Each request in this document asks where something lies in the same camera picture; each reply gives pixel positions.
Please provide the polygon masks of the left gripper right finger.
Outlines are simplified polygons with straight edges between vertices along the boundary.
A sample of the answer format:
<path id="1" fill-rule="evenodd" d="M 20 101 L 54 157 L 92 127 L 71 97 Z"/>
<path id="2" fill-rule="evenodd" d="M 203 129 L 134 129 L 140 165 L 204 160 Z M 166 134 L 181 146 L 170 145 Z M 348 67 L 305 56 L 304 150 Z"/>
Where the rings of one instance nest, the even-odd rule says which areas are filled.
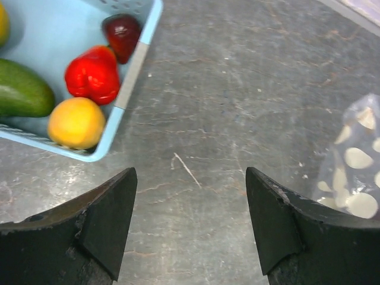
<path id="1" fill-rule="evenodd" d="M 246 193 L 270 284 L 379 284 L 379 221 L 321 205 L 254 167 Z"/>

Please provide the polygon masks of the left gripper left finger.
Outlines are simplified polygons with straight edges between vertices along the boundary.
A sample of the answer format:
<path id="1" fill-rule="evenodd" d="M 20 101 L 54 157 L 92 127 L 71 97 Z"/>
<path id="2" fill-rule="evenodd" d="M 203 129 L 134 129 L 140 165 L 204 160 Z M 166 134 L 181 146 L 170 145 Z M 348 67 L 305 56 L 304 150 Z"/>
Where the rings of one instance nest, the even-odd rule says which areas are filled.
<path id="1" fill-rule="evenodd" d="M 136 193 L 131 167 L 57 207 L 2 223 L 1 284 L 117 281 Z"/>

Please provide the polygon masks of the clear zip top bag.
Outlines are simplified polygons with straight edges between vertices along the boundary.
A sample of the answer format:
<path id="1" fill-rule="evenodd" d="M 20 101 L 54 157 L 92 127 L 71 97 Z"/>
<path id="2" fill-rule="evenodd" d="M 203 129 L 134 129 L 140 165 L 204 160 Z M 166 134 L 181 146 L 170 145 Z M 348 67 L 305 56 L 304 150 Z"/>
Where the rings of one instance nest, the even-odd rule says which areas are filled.
<path id="1" fill-rule="evenodd" d="M 379 219 L 379 96 L 344 112 L 343 127 L 319 168 L 312 199 L 364 219 Z"/>

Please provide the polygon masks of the red bell pepper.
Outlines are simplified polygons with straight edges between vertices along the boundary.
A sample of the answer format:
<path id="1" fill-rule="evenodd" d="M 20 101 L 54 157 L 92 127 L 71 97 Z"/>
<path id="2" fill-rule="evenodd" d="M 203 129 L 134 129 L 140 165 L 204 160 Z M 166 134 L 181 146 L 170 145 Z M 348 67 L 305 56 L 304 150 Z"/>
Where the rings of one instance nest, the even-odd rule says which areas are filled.
<path id="1" fill-rule="evenodd" d="M 86 97 L 99 106 L 113 102 L 121 87 L 116 56 L 104 45 L 93 46 L 73 59 L 64 80 L 71 95 Z"/>

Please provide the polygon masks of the yellow orange round fruit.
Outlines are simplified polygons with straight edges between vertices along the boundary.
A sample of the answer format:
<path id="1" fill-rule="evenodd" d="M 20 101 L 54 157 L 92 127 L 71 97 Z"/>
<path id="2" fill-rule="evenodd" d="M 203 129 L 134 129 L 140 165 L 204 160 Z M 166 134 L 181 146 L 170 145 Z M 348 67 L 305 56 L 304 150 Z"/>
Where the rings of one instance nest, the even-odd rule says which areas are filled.
<path id="1" fill-rule="evenodd" d="M 3 47 L 10 37 L 10 19 L 7 10 L 0 3 L 0 46 Z"/>

